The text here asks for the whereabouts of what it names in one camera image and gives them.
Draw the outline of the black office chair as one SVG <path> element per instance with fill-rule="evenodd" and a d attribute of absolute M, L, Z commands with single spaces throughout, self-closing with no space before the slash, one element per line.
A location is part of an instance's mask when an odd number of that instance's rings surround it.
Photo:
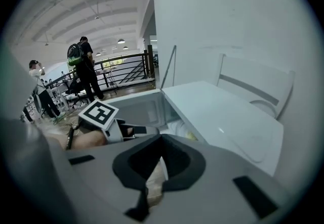
<path fill-rule="evenodd" d="M 75 105 L 78 101 L 81 101 L 79 93 L 84 90 L 84 87 L 79 79 L 79 77 L 75 76 L 71 81 L 70 85 L 68 85 L 67 91 L 65 92 L 67 95 L 74 94 L 77 98 L 74 100 L 73 104 Z"/>

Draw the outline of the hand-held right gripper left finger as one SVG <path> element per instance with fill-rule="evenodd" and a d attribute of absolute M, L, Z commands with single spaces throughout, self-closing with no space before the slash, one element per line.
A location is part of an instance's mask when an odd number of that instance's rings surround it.
<path fill-rule="evenodd" d="M 146 180 L 128 165 L 130 155 L 159 137 L 71 151 L 48 139 L 48 202 L 60 222 L 163 224 L 161 208 L 148 209 Z"/>

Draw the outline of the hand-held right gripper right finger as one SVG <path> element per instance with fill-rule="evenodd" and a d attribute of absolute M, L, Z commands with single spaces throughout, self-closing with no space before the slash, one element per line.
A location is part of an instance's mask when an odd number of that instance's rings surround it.
<path fill-rule="evenodd" d="M 270 175 L 226 149 L 170 135 L 177 145 L 200 153 L 205 166 L 188 189 L 163 192 L 148 224 L 257 224 L 276 221 L 290 200 Z"/>

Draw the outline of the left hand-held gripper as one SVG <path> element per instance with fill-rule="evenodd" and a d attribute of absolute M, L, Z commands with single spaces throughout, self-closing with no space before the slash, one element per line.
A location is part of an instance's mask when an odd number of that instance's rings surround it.
<path fill-rule="evenodd" d="M 148 135 L 158 135 L 156 127 L 133 125 L 116 117 L 118 108 L 95 100 L 78 115 L 78 127 L 83 132 L 101 131 L 108 143 L 119 143 Z"/>

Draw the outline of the person's left forearm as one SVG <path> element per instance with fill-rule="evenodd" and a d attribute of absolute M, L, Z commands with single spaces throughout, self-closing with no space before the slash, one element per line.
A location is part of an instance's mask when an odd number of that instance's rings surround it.
<path fill-rule="evenodd" d="M 57 140 L 62 149 L 66 150 L 67 146 L 67 135 L 58 135 L 58 134 L 45 134 L 45 137 L 48 140 Z M 92 148 L 97 146 L 104 146 L 107 145 L 106 137 L 104 136 L 102 131 L 95 130 L 88 133 L 81 133 L 78 135 L 74 135 L 71 143 L 71 150 L 78 150 L 78 149 L 86 149 Z"/>

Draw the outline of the white chair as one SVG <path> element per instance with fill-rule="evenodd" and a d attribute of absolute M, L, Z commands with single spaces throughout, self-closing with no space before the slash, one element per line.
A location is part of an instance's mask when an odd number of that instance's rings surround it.
<path fill-rule="evenodd" d="M 220 54 L 215 85 L 277 119 L 289 100 L 295 72 Z"/>

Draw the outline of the black metal railing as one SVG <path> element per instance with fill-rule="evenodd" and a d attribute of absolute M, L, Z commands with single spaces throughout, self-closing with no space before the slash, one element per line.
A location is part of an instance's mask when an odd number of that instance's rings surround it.
<path fill-rule="evenodd" d="M 103 91 L 152 81 L 155 78 L 154 63 L 150 62 L 148 51 L 101 60 L 95 63 L 94 71 Z"/>

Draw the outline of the white microwave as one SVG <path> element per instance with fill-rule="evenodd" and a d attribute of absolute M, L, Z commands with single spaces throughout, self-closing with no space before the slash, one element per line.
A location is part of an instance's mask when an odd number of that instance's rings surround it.
<path fill-rule="evenodd" d="M 109 99 L 129 123 L 164 126 L 171 113 L 202 143 L 229 150 L 273 176 L 284 127 L 249 102 L 199 81 Z"/>

